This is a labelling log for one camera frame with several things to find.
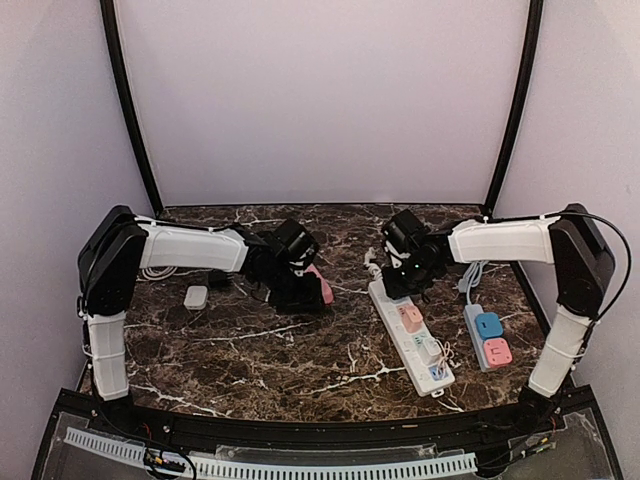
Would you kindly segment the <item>pink triangular power strip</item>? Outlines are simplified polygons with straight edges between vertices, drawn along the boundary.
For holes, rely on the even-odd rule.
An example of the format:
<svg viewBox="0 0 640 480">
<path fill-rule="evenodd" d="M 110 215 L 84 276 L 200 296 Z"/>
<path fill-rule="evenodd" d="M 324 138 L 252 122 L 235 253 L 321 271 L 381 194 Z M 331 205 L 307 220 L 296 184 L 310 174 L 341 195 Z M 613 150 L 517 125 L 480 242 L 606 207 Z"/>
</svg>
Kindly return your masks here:
<svg viewBox="0 0 640 480">
<path fill-rule="evenodd" d="M 331 305 L 334 302 L 334 293 L 333 293 L 333 290 L 332 290 L 331 286 L 329 285 L 327 280 L 322 276 L 320 271 L 316 268 L 316 266 L 314 264 L 311 264 L 305 270 L 305 272 L 306 273 L 313 273 L 320 280 L 321 293 L 322 293 L 322 298 L 323 298 L 324 304 L 325 305 Z"/>
</svg>

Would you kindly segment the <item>pink charger block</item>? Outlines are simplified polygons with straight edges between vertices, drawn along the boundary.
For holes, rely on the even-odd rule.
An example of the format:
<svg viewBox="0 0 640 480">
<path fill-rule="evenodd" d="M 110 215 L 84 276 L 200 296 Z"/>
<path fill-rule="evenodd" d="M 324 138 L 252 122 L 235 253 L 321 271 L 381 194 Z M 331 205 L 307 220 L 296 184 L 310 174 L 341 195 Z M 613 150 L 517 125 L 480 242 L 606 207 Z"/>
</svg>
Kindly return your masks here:
<svg viewBox="0 0 640 480">
<path fill-rule="evenodd" d="M 403 305 L 398 307 L 402 325 L 407 333 L 413 334 L 424 326 L 423 316 L 415 305 Z"/>
</svg>

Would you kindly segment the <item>black power adapter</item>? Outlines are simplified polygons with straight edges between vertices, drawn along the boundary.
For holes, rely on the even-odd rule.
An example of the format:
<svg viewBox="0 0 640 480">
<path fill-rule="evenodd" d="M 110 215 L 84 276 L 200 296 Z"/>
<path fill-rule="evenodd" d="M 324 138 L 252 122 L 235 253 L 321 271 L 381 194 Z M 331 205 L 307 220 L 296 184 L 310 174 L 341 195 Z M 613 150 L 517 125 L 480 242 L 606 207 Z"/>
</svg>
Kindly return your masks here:
<svg viewBox="0 0 640 480">
<path fill-rule="evenodd" d="M 210 289 L 227 289 L 232 284 L 232 275 L 221 270 L 211 270 L 207 274 L 207 284 Z"/>
</svg>

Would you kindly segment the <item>white charger with cable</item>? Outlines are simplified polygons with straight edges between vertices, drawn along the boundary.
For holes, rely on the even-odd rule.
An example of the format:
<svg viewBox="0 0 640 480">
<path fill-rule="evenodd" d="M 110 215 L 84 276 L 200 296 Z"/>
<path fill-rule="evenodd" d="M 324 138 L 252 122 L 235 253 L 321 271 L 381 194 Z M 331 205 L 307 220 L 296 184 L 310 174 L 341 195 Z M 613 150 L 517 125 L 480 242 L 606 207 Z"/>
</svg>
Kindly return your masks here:
<svg viewBox="0 0 640 480">
<path fill-rule="evenodd" d="M 449 362 L 455 353 L 449 342 L 442 343 L 434 337 L 425 337 L 419 347 L 419 355 L 435 380 L 448 375 Z"/>
</svg>

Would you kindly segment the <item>white square plug adapter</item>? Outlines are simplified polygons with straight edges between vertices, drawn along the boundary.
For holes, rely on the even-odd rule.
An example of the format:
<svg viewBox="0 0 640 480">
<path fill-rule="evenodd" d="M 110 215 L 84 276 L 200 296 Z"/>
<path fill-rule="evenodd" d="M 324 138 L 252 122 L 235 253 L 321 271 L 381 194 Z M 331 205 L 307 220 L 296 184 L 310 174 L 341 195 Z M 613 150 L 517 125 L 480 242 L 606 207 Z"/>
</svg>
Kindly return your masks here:
<svg viewBox="0 0 640 480">
<path fill-rule="evenodd" d="M 203 310 L 207 305 L 208 288 L 202 285 L 193 285 L 187 288 L 183 305 L 187 310 Z"/>
</svg>

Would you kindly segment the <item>long white power strip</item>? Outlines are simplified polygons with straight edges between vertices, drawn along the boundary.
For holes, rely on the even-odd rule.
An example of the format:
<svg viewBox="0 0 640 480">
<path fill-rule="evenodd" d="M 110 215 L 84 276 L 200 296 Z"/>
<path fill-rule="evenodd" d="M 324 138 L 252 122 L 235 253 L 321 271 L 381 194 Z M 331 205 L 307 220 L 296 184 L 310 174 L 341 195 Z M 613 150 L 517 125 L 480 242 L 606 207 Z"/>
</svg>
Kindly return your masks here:
<svg viewBox="0 0 640 480">
<path fill-rule="evenodd" d="M 399 300 L 390 299 L 386 295 L 381 279 L 374 280 L 369 283 L 368 293 L 399 357 L 402 360 L 417 394 L 420 397 L 431 396 L 433 398 L 438 398 L 442 396 L 444 394 L 444 390 L 454 383 L 455 376 L 449 367 L 448 375 L 444 379 L 435 380 L 428 367 L 423 363 L 419 355 L 419 347 L 425 337 L 434 337 L 428 330 L 424 322 L 424 318 L 424 326 L 420 331 L 409 334 L 404 329 L 398 312 L 398 307 L 403 305 L 415 305 L 412 299 L 410 297 L 405 297 Z"/>
</svg>

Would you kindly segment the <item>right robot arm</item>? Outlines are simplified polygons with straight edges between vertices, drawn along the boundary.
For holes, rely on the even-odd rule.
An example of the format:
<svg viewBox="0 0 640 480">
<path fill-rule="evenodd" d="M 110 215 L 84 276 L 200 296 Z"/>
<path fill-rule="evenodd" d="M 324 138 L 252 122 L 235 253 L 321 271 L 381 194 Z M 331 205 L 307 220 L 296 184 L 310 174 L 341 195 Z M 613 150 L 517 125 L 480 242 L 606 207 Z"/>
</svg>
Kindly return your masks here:
<svg viewBox="0 0 640 480">
<path fill-rule="evenodd" d="M 557 393 L 600 320 L 615 257 L 599 223 L 582 204 L 572 203 L 550 214 L 474 217 L 438 230 L 405 209 L 381 228 L 390 256 L 400 259 L 382 270 L 392 299 L 424 292 L 453 264 L 538 262 L 554 267 L 556 314 L 528 380 L 529 389 L 540 396 L 528 396 L 510 413 L 511 426 L 521 434 L 534 432 L 547 420 L 549 405 L 541 396 Z"/>
</svg>

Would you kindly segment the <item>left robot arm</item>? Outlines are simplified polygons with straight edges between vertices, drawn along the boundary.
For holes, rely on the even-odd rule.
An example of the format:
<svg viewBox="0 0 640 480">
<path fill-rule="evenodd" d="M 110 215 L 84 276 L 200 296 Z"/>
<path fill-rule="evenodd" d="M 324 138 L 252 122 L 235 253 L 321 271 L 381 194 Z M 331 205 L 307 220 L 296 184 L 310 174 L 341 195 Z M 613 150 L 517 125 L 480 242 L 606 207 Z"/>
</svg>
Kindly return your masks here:
<svg viewBox="0 0 640 480">
<path fill-rule="evenodd" d="M 103 421 L 120 436 L 141 427 L 129 394 L 124 322 L 140 271 L 156 267 L 239 273 L 268 290 L 267 302 L 280 314 L 322 310 L 330 290 L 313 266 L 319 244 L 293 219 L 254 233 L 239 225 L 180 225 L 113 207 L 78 256 L 79 317 L 85 325 L 93 380 L 106 401 Z"/>
</svg>

